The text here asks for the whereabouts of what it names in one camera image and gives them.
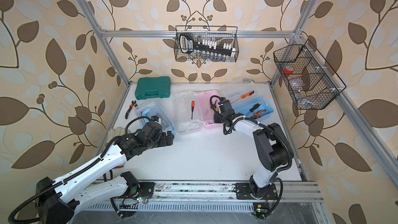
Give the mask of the pink toolbox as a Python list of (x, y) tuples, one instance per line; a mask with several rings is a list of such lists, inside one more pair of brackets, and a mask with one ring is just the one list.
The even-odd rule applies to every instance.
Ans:
[[(219, 97), (216, 90), (186, 91), (174, 94), (176, 126), (180, 134), (191, 134), (202, 129), (211, 130), (222, 127), (222, 124), (214, 123), (214, 111), (210, 107), (210, 97), (213, 95), (215, 96), (212, 100), (214, 103), (216, 97)], [(192, 101), (195, 101), (195, 108), (191, 120)]]

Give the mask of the light blue toolbox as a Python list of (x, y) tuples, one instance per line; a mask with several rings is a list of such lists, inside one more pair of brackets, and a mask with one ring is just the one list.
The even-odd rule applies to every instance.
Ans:
[[(246, 97), (245, 99), (233, 103), (233, 101), (240, 98), (241, 95), (253, 90), (255, 91), (255, 93), (252, 96)], [(236, 113), (244, 114), (246, 117), (252, 119), (254, 113), (260, 110), (266, 110), (267, 114), (265, 116), (259, 119), (255, 119), (258, 122), (269, 118), (274, 112), (274, 109), (270, 106), (270, 104), (260, 95), (259, 88), (255, 85), (253, 80), (249, 78), (243, 78), (234, 82), (227, 83), (221, 86), (221, 91), (222, 95), (230, 101)], [(257, 103), (261, 103), (261, 106), (253, 113), (249, 113), (249, 110)]]

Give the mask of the blue clear-lid toolbox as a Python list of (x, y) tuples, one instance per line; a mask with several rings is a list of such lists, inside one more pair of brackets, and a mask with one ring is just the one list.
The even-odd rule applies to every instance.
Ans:
[(176, 134), (175, 124), (156, 100), (148, 100), (139, 104), (135, 113), (137, 117), (146, 116), (151, 119), (153, 116), (157, 116), (157, 121), (162, 126), (163, 132), (171, 131), (174, 135)]

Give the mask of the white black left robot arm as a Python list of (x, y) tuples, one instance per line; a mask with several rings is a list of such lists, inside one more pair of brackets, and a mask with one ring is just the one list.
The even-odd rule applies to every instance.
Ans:
[(172, 131), (163, 132), (156, 121), (147, 122), (133, 133), (116, 136), (103, 152), (79, 168), (54, 180), (45, 177), (36, 185), (36, 194), (16, 207), (10, 224), (67, 224), (75, 214), (106, 199), (117, 197), (140, 201), (144, 190), (131, 172), (92, 185), (100, 176), (144, 151), (173, 145)]

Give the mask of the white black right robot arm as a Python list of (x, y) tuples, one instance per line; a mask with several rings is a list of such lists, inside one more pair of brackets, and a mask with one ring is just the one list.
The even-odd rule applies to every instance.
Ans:
[(255, 143), (260, 166), (249, 180), (252, 197), (260, 199), (276, 182), (282, 184), (279, 175), (292, 167), (294, 153), (281, 126), (277, 123), (261, 124), (236, 113), (230, 101), (224, 97), (213, 95), (209, 103), (214, 112), (214, 122), (223, 124), (224, 135), (240, 132)]

